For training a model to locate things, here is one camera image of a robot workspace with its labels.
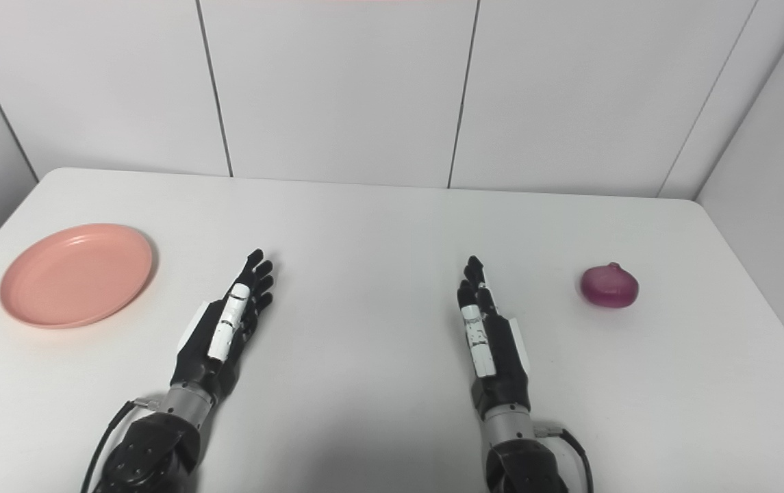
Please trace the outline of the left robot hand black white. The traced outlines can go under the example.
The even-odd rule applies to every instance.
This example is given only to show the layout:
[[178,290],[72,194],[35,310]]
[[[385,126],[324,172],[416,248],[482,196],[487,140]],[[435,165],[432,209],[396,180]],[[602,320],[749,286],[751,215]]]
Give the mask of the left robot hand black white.
[[195,386],[219,402],[238,380],[242,352],[273,302],[273,263],[262,249],[248,255],[225,295],[198,310],[176,356],[170,386]]

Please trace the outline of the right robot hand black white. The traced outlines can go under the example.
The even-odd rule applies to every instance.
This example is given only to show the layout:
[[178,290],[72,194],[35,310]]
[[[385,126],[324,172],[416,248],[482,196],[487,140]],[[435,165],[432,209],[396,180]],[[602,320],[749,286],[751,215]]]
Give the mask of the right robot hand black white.
[[482,419],[498,406],[521,407],[529,412],[529,377],[521,337],[515,333],[511,319],[499,313],[477,256],[470,256],[463,274],[457,302],[475,372],[471,403]]

